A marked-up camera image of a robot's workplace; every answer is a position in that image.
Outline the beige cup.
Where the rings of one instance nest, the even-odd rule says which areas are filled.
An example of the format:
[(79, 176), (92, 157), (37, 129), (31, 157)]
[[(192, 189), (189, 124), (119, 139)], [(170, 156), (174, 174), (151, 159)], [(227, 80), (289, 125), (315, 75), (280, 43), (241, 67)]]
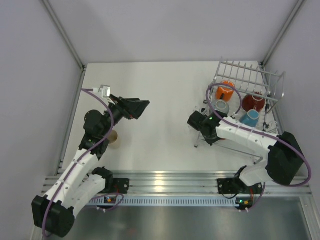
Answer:
[(121, 146), (121, 139), (119, 137), (119, 134), (117, 133), (117, 131), (112, 130), (111, 133), (108, 135), (109, 140), (109, 144), (108, 144), (108, 148), (111, 149), (118, 149)]

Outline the grey ceramic mug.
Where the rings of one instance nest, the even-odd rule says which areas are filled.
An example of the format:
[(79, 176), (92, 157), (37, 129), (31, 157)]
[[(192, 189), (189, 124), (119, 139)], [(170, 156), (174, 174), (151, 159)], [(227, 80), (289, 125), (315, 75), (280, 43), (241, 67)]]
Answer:
[(230, 106), (222, 99), (216, 99), (212, 102), (213, 109), (226, 115), (230, 112)]

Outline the orange mug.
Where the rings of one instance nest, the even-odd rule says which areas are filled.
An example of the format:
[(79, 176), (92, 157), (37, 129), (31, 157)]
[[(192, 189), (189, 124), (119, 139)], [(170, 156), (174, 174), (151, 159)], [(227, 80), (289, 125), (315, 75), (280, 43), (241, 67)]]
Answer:
[(225, 102), (228, 102), (231, 100), (233, 96), (234, 90), (225, 86), (219, 86), (217, 88), (217, 91), (215, 93), (215, 98), (217, 100), (223, 100)]

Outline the red floral mug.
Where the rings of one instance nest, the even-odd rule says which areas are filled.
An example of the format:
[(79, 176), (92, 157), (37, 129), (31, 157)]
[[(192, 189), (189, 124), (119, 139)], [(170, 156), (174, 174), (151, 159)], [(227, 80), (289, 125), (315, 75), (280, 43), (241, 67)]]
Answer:
[(243, 98), (241, 106), (246, 112), (254, 109), (260, 113), (265, 106), (266, 100), (260, 93), (255, 92), (254, 94), (255, 95), (247, 94)]

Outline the blue white mug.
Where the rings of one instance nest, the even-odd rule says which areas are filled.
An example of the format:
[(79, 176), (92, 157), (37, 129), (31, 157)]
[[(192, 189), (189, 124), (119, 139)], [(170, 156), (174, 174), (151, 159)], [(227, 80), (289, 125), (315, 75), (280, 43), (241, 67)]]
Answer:
[(260, 114), (255, 109), (249, 110), (247, 113), (245, 113), (241, 118), (240, 122), (246, 126), (249, 126), (251, 128), (255, 128), (259, 122)]

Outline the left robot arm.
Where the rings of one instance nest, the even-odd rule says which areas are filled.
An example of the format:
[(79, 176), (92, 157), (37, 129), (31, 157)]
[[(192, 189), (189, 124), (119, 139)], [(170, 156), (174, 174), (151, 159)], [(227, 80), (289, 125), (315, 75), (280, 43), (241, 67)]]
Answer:
[(137, 120), (150, 101), (112, 95), (106, 111), (90, 110), (84, 116), (84, 136), (78, 150), (62, 176), (32, 203), (33, 221), (46, 233), (64, 238), (72, 229), (79, 212), (98, 193), (114, 188), (110, 170), (97, 164), (105, 154), (109, 134), (122, 119)]

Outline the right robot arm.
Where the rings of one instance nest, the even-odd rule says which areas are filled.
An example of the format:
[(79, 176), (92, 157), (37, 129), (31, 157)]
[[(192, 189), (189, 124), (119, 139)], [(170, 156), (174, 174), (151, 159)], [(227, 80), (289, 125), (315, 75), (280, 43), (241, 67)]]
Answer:
[(267, 134), (219, 111), (209, 116), (195, 111), (187, 123), (200, 132), (209, 145), (222, 139), (230, 140), (262, 157), (259, 163), (243, 166), (239, 170), (233, 186), (240, 193), (263, 182), (289, 187), (304, 163), (296, 138), (289, 132)]

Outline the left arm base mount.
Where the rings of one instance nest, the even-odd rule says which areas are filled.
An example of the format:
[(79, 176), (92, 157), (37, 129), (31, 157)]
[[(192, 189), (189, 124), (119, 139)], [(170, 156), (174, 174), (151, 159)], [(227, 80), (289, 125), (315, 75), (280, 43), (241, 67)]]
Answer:
[(104, 188), (99, 194), (110, 194), (110, 193), (121, 193), (127, 194), (130, 187), (130, 179), (129, 178), (117, 178), (114, 177), (114, 173), (110, 170), (105, 169), (105, 167), (97, 167), (95, 168), (92, 175), (100, 176), (105, 180), (103, 184)]

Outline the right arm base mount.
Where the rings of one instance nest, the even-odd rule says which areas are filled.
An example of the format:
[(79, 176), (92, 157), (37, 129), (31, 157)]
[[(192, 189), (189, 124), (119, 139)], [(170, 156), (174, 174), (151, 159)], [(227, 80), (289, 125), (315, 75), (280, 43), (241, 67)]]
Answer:
[(240, 180), (240, 174), (247, 166), (243, 166), (238, 170), (238, 172), (233, 177), (228, 178), (218, 178), (217, 179), (217, 187), (218, 193), (223, 195), (227, 199), (235, 198), (237, 195), (245, 194), (245, 195), (255, 195), (261, 194), (263, 190), (263, 183), (256, 183), (252, 186), (245, 185)]

